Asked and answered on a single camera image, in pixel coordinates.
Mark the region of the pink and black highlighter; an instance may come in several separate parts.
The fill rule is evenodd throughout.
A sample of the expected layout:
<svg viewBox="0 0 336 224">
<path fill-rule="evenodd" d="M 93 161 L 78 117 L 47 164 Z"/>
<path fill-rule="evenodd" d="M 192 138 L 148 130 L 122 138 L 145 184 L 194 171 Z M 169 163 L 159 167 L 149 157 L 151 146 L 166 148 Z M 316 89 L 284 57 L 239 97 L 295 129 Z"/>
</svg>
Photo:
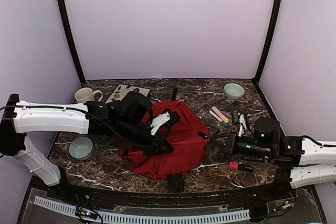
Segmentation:
<svg viewBox="0 0 336 224">
<path fill-rule="evenodd" d="M 254 172 L 254 168 L 252 166 L 247 166 L 247 165 L 235 163 L 235 162 L 230 162 L 229 169 L 242 170 L 242 171 L 251 172 L 251 173 Z"/>
</svg>

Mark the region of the red student backpack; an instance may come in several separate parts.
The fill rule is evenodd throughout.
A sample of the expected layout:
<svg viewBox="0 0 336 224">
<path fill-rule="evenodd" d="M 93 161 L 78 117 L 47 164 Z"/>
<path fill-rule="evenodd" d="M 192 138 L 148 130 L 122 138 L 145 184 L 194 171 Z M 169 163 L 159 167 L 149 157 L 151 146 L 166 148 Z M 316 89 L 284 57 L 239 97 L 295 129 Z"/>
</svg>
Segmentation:
<svg viewBox="0 0 336 224">
<path fill-rule="evenodd" d="M 165 180 L 170 191 L 180 193 L 185 185 L 183 177 L 205 161 L 209 130 L 184 102 L 165 101 L 153 105 L 155 116 L 167 109 L 180 116 L 166 139 L 172 152 L 146 156 L 141 149 L 126 146 L 119 149 L 119 156 L 129 162 L 136 174 Z"/>
</svg>

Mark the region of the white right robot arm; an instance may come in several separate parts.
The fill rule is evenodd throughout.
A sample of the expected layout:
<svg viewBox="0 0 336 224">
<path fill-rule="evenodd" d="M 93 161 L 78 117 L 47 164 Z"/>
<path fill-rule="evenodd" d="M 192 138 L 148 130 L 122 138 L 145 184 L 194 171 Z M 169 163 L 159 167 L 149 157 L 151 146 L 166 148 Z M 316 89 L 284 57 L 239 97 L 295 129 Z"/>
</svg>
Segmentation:
<svg viewBox="0 0 336 224">
<path fill-rule="evenodd" d="M 335 142 L 319 142 L 307 135 L 284 136 L 280 122 L 260 117 L 254 133 L 216 132 L 210 137 L 228 155 L 242 155 L 272 162 L 280 168 L 277 180 L 268 188 L 273 200 L 280 199 L 291 188 L 335 181 Z"/>
</svg>

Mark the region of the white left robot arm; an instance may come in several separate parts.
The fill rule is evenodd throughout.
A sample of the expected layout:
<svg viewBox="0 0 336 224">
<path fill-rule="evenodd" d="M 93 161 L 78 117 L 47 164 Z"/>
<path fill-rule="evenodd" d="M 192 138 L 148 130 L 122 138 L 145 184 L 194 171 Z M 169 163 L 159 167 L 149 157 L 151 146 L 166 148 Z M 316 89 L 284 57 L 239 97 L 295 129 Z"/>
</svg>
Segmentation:
<svg viewBox="0 0 336 224">
<path fill-rule="evenodd" d="M 11 94 L 1 111 L 1 154 L 21 161 L 45 185 L 53 187 L 54 193 L 63 201 L 74 197 L 67 174 L 34 146 L 29 132 L 117 136 L 127 144 L 139 147 L 144 154 L 155 155 L 163 146 L 168 153 L 173 150 L 167 137 L 180 119 L 171 109 L 154 115 L 149 98 L 135 92 L 129 92 L 121 101 L 65 105 L 30 103 L 20 100 L 18 94 Z"/>
</svg>

